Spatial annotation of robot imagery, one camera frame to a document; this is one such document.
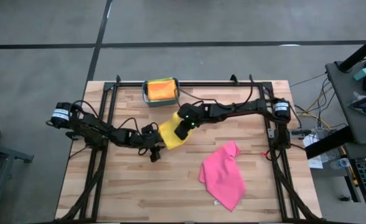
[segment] butcher block tabletop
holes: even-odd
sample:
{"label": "butcher block tabletop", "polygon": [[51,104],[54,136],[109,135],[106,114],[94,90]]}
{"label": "butcher block tabletop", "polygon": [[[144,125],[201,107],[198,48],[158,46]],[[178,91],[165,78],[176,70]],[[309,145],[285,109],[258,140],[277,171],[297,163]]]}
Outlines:
{"label": "butcher block tabletop", "polygon": [[[288,81],[271,82],[275,97],[285,98],[293,105]],[[84,100],[97,112],[103,84],[104,82],[88,82],[84,96]],[[245,101],[250,93],[248,86],[195,86],[182,89],[200,98],[215,98],[219,103],[226,105]],[[250,100],[255,100],[259,96],[259,89],[254,87]],[[111,94],[108,94],[105,121],[110,98]],[[179,98],[180,104],[196,101],[183,93]],[[85,111],[90,111],[85,105],[83,108]],[[151,122],[162,124],[171,119],[178,108],[178,105],[150,108],[143,101],[141,87],[118,87],[113,126],[118,127],[131,117],[136,118],[139,129]],[[288,126],[290,129],[298,127],[298,121],[293,114]],[[124,128],[135,129],[134,122],[128,121]],[[235,160],[246,186],[245,195],[232,212],[222,205],[214,205],[215,199],[198,180],[202,161],[229,141],[235,141],[241,150],[241,154]],[[302,142],[298,139],[291,141],[302,146]],[[75,141],[71,154],[83,147],[85,147],[83,140]],[[195,128],[183,145],[172,150],[161,150],[161,159],[155,163],[150,161],[149,151],[144,156],[139,156],[137,149],[118,147],[110,143],[97,221],[281,221],[271,162],[261,154],[268,148],[265,122],[263,117],[257,114],[228,118],[221,123],[204,124]],[[90,151],[91,149],[86,149],[69,160],[56,218],[64,216],[82,193]],[[302,149],[292,147],[287,150],[287,155],[295,191],[311,211],[321,217],[306,153]],[[94,192],[93,190],[89,199],[87,217],[91,214]],[[284,197],[288,217],[292,218],[289,197],[285,189]]]}

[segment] gray floor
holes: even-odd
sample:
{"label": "gray floor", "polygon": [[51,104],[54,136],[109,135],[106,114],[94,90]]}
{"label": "gray floor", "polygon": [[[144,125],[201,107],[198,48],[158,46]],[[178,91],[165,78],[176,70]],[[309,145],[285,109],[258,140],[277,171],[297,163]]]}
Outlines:
{"label": "gray floor", "polygon": [[[105,0],[1,0],[0,44],[71,44],[96,41]],[[362,40],[366,0],[114,0],[103,42]],[[247,79],[296,83],[324,73],[358,45],[102,49],[94,80]],[[0,204],[0,223],[53,219],[71,142],[45,125],[56,102],[82,97],[93,49],[0,50],[1,144],[35,154],[16,163]],[[323,78],[291,89],[306,107]],[[333,99],[323,119],[345,121]],[[314,125],[304,119],[304,127]],[[364,203],[347,195],[343,178],[314,178],[323,217],[366,223]]]}

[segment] pink cloth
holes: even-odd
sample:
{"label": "pink cloth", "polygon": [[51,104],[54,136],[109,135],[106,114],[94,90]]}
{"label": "pink cloth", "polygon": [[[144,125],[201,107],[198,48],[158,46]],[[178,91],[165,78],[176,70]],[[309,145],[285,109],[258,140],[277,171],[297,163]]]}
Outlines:
{"label": "pink cloth", "polygon": [[230,211],[245,192],[245,183],[234,160],[239,153],[235,142],[228,142],[202,162],[199,176],[207,191]]}

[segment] paper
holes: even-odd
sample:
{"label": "paper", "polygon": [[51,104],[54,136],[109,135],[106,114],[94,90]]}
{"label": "paper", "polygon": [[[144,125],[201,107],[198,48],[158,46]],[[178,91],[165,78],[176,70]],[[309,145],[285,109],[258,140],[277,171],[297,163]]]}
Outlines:
{"label": "paper", "polygon": [[[307,135],[304,139],[303,139],[303,144],[304,146],[309,146],[315,142],[318,141],[318,138],[315,138],[315,135],[314,134],[310,134],[310,135]],[[309,167],[310,168],[313,168],[313,169],[322,169],[322,161],[321,161],[321,156],[316,156],[312,159],[309,159],[308,160],[308,163],[309,163]]]}

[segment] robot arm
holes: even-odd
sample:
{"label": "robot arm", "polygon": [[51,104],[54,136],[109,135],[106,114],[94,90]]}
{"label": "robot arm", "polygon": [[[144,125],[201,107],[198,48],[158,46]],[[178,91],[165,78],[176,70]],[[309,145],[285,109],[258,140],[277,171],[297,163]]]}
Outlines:
{"label": "robot arm", "polygon": [[291,120],[289,102],[284,99],[273,98],[270,100],[256,99],[239,105],[221,105],[218,103],[203,103],[195,106],[185,103],[181,106],[177,115],[182,121],[175,129],[175,134],[184,140],[190,129],[199,127],[205,123],[217,123],[234,116],[248,114],[260,114],[276,124],[274,131],[273,147],[277,150],[290,148],[290,134],[287,124]]}
{"label": "robot arm", "polygon": [[160,158],[159,150],[161,148],[157,144],[162,142],[162,139],[158,130],[153,128],[153,123],[143,127],[141,133],[131,128],[114,128],[98,119],[94,114],[84,112],[78,105],[57,103],[52,119],[47,124],[57,129],[71,129],[73,132],[68,132],[66,135],[73,140],[76,139],[76,136],[83,137],[89,147],[106,147],[107,140],[110,140],[117,146],[139,149],[139,155],[143,155],[150,149],[151,162]]}

